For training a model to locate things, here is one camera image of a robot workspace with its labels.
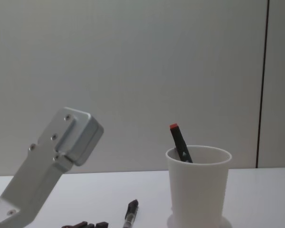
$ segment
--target table surface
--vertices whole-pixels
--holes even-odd
[[[11,178],[0,177],[0,195]],[[174,228],[167,171],[63,175],[27,227],[107,221],[109,228],[121,228],[134,199],[139,210],[133,228]],[[285,228],[285,168],[230,170],[223,216],[233,228]]]

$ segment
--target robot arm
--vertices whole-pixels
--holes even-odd
[[[61,175],[86,162],[103,132],[89,113],[60,109],[0,196],[0,228],[31,223]]]

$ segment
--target white wall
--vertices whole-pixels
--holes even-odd
[[[271,0],[259,167],[285,167],[285,0]]]
[[[254,167],[265,21],[265,0],[0,0],[0,175],[63,106],[105,129],[75,172],[166,169],[174,122]]]

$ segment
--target white cup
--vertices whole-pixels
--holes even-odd
[[[218,228],[232,156],[215,147],[187,147],[193,163],[181,162],[175,148],[166,152],[175,228]]]

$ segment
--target black pen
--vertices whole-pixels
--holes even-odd
[[[137,210],[138,210],[138,201],[133,200],[128,205],[128,210],[124,217],[125,222],[124,222],[123,228],[132,228],[135,217],[136,217]]]
[[[192,162],[185,140],[181,135],[181,130],[177,123],[170,125],[170,131],[173,136],[177,153],[179,154],[182,162]]]

